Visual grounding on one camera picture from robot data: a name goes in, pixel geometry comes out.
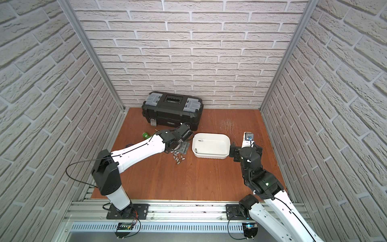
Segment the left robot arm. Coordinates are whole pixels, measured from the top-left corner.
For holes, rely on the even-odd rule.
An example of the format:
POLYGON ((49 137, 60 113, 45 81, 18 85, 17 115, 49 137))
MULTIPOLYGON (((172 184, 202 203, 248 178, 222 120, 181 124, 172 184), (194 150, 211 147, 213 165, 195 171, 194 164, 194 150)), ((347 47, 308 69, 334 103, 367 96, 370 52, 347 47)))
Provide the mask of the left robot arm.
POLYGON ((102 150, 92 160, 92 177, 101 195, 106 196, 111 209, 123 217, 133 213, 133 203, 122 186, 121 173, 134 164, 159 153, 186 153, 189 138, 193 132, 186 124, 173 130, 157 131, 150 138, 128 148, 108 151, 102 150))

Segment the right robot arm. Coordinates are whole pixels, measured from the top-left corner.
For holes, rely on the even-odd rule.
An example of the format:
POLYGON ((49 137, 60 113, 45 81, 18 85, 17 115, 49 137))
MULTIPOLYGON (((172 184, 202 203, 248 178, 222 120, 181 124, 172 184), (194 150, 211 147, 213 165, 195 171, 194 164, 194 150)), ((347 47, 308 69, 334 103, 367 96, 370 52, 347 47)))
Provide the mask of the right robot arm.
POLYGON ((239 201, 241 217, 260 224, 278 242, 322 242, 293 205, 278 179, 263 168, 263 149, 255 143, 230 146, 229 156, 240 163, 244 184, 253 194, 239 201))

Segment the white plastic storage box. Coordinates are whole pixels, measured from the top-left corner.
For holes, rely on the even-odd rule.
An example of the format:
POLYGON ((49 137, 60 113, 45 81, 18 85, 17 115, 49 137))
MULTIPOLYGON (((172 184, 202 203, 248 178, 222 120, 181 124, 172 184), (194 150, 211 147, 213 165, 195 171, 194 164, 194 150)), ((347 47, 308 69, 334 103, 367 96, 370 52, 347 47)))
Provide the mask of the white plastic storage box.
POLYGON ((224 134, 198 133, 192 140, 192 151, 198 158, 225 159, 229 156, 230 139, 224 134))

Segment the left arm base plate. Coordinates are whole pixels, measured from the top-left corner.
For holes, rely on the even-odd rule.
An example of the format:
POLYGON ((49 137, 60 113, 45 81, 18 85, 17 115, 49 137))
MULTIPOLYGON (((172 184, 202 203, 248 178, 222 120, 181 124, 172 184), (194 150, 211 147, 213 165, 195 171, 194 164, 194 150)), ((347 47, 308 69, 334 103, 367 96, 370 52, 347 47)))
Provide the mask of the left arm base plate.
POLYGON ((103 205, 103 209, 107 211, 107 219, 139 219, 139 220, 145 220, 148 214, 149 210, 149 204, 130 204, 128 207, 126 207, 123 210, 118 210, 113 204, 109 203, 109 208, 105 208, 105 205, 103 205))

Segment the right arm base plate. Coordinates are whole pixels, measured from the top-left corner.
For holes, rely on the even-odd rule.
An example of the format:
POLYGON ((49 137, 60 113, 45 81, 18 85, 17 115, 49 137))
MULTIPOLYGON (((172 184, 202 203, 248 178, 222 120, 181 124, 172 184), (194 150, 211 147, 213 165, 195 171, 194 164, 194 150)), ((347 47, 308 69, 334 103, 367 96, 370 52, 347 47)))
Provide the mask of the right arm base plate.
POLYGON ((251 220, 239 204, 226 204, 227 220, 251 220))

